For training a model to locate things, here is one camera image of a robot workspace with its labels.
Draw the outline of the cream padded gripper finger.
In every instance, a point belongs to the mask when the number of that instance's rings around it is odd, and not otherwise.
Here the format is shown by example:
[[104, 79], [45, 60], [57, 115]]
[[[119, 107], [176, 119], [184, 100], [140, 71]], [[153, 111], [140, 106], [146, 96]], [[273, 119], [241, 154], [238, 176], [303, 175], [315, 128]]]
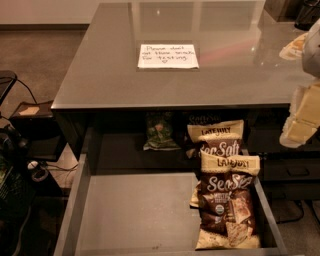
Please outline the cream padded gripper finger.
[[291, 99], [290, 114], [298, 121], [320, 126], [320, 83], [296, 88]]
[[298, 148], [316, 133], [317, 129], [306, 123], [298, 122], [293, 117], [288, 117], [283, 126], [279, 142], [287, 148]]

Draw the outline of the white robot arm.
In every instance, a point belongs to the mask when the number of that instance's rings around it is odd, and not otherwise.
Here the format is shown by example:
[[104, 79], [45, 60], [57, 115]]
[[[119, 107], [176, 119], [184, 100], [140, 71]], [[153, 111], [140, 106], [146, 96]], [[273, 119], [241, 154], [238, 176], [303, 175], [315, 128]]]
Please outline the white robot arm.
[[320, 127], [320, 20], [285, 46], [279, 56], [300, 59], [302, 69], [315, 78], [309, 87], [299, 86], [293, 93], [279, 142], [288, 148], [304, 145]]

